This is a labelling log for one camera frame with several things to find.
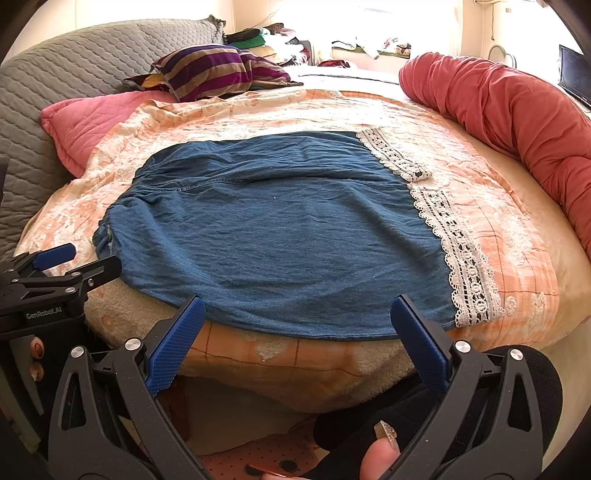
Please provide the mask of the person's left hand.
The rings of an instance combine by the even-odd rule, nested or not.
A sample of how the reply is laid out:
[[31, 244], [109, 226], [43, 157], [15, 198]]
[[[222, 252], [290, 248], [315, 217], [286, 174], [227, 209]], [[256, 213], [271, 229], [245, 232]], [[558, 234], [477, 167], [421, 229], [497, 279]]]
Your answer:
[[29, 367], [29, 374], [34, 382], [40, 381], [44, 376], [43, 366], [40, 361], [43, 359], [45, 348], [42, 340], [38, 337], [33, 337], [30, 342], [30, 354], [32, 363]]

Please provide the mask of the person's right hand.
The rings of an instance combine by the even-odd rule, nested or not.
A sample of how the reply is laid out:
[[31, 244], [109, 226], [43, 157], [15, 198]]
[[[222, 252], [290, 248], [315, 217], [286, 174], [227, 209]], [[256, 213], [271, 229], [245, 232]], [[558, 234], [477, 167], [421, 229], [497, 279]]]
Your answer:
[[384, 420], [374, 426], [375, 439], [342, 446], [300, 479], [380, 479], [401, 456], [397, 432]]

